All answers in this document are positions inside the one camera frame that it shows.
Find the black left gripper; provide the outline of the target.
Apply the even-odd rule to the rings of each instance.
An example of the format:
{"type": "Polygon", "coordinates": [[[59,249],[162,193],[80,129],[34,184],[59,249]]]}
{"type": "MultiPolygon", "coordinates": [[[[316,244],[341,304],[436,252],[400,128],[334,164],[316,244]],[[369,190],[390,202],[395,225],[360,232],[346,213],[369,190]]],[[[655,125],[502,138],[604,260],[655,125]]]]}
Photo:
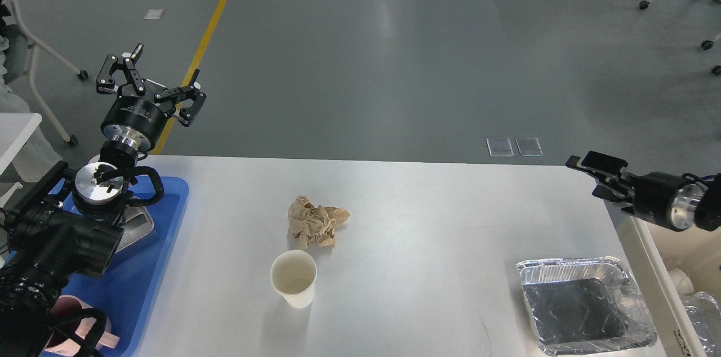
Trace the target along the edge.
{"type": "Polygon", "coordinates": [[[100,126],[105,138],[129,138],[136,142],[137,151],[146,152],[155,149],[170,116],[189,128],[208,95],[197,82],[200,69],[195,69],[183,87],[165,88],[148,100],[148,89],[136,69],[143,51],[144,44],[139,43],[131,52],[108,55],[97,77],[96,91],[117,97],[100,126]]]}

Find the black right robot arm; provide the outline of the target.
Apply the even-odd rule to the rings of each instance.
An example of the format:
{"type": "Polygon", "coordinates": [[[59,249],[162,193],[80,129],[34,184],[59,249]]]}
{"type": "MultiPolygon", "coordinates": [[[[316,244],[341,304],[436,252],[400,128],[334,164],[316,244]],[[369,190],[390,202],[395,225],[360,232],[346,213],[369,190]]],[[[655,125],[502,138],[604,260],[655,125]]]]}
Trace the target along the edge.
{"type": "Polygon", "coordinates": [[[592,196],[626,215],[676,232],[693,226],[705,231],[719,228],[719,174],[636,175],[627,170],[627,161],[597,151],[569,157],[566,167],[592,177],[597,183],[592,196]]]}

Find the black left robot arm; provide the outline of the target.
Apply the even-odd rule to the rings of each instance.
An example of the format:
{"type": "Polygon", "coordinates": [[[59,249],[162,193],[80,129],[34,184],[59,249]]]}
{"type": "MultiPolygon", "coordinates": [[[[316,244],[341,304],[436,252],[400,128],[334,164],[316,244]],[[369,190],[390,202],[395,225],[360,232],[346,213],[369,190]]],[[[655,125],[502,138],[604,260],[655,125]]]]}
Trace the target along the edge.
{"type": "Polygon", "coordinates": [[[74,170],[57,162],[11,209],[3,209],[11,258],[2,266],[2,355],[39,356],[54,332],[93,319],[84,336],[63,331],[76,356],[100,356],[106,313],[90,308],[54,316],[61,291],[75,273],[100,278],[119,249],[124,216],[164,198],[164,182],[141,164],[166,124],[189,127],[207,98],[193,70],[183,87],[167,88],[137,70],[144,46],[108,55],[97,92],[115,95],[101,123],[105,143],[97,162],[74,170]]]}

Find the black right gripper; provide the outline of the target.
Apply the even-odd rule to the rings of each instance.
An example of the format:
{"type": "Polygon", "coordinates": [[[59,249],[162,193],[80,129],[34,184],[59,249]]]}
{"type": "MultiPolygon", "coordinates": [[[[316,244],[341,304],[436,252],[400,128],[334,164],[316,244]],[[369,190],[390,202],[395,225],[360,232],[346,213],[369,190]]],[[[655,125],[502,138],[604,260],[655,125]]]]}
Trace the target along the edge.
{"type": "Polygon", "coordinates": [[[569,157],[566,167],[592,177],[598,184],[592,196],[626,215],[672,231],[703,224],[701,203],[707,193],[707,182],[698,177],[651,172],[629,180],[626,160],[597,151],[589,151],[584,157],[569,157]],[[631,188],[633,195],[611,190],[631,188]]]}

